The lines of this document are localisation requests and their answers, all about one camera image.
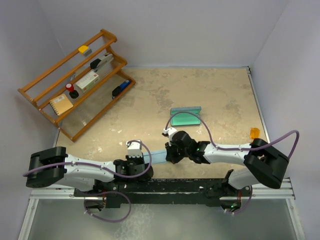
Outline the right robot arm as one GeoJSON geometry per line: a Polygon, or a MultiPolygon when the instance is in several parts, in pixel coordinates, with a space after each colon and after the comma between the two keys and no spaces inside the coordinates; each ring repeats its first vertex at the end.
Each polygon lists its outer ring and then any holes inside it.
{"type": "Polygon", "coordinates": [[[168,138],[165,159],[173,164],[188,158],[196,164],[242,166],[229,170],[224,178],[222,190],[228,196],[255,184],[279,189],[289,164],[285,154],[260,138],[246,144],[214,145],[210,141],[196,141],[187,132],[173,127],[163,130],[162,135],[168,138]]]}

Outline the grey glasses case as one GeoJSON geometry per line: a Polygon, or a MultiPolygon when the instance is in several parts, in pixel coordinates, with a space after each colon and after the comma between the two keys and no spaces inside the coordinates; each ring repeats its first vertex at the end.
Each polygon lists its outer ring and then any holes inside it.
{"type": "MultiPolygon", "coordinates": [[[[199,117],[201,110],[201,106],[173,107],[170,109],[170,116],[172,117],[178,112],[190,112],[199,117]]],[[[172,117],[170,120],[170,125],[172,127],[198,126],[201,124],[201,121],[194,115],[189,113],[179,113],[172,117]]]]}

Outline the blue cleaning cloth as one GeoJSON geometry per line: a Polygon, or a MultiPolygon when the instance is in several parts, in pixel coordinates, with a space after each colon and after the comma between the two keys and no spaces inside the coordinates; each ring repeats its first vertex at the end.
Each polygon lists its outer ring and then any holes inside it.
{"type": "Polygon", "coordinates": [[[150,158],[152,164],[165,164],[167,151],[166,150],[156,150],[151,151],[151,155],[148,154],[148,152],[143,153],[143,159],[146,164],[149,164],[150,158]]]}

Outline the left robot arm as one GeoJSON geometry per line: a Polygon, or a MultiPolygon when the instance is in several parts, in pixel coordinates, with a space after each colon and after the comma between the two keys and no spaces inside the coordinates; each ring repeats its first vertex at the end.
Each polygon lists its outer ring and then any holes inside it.
{"type": "Polygon", "coordinates": [[[35,152],[30,156],[29,168],[23,174],[29,188],[62,185],[98,196],[102,183],[131,183],[150,180],[153,168],[143,157],[99,162],[75,157],[62,146],[35,152]]]}

